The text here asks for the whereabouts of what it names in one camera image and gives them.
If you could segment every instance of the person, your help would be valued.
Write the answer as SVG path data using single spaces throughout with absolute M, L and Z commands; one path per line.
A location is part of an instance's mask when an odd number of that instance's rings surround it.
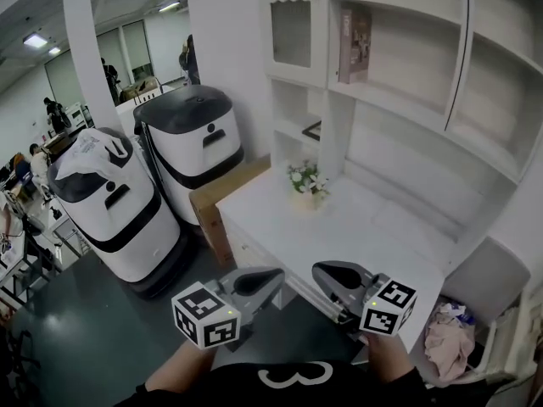
M 198 72 L 198 62 L 196 61 L 196 52 L 194 51 L 193 36 L 189 35 L 183 45 L 183 52 L 179 56 L 179 64 L 182 69 L 187 71 L 188 78 L 193 85 L 200 84 L 200 75 Z
M 48 185 L 48 156 L 35 143 L 31 144 L 31 172 L 32 182 L 40 192 L 43 202 L 47 203 L 51 200 L 51 191 Z
M 48 124 L 53 125 L 54 132 L 57 134 L 63 133 L 70 121 L 64 112 L 62 104 L 55 103 L 49 98 L 44 98 L 43 103 L 46 105 L 48 111 Z
M 105 59 L 102 58 L 102 67 L 104 68 L 105 79 L 108 82 L 109 93 L 115 103 L 115 106 L 119 105 L 119 93 L 117 92 L 117 77 L 119 73 L 112 64 L 105 64 Z
M 250 404 L 294 401 L 322 405 L 431 405 L 423 379 L 399 337 L 367 334 L 370 372 L 336 361 L 236 364 L 210 372 L 216 349 L 186 341 L 118 407 Z
M 25 210 L 17 198 L 8 191 L 0 192 L 0 242 L 3 249 L 7 249 L 6 244 L 11 242 L 14 237 L 20 237 L 26 234 L 26 239 L 31 243 L 27 252 L 31 256 L 38 257 L 38 250 L 45 254 L 46 259 L 42 259 L 42 267 L 45 270 L 53 268 L 53 253 L 36 243 L 33 234 L 39 232 L 36 226 L 32 225 Z

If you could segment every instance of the book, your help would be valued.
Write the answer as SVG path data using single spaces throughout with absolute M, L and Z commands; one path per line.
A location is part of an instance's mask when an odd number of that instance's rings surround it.
M 341 8 L 339 82 L 351 83 L 367 76 L 372 46 L 372 14 L 361 5 Z

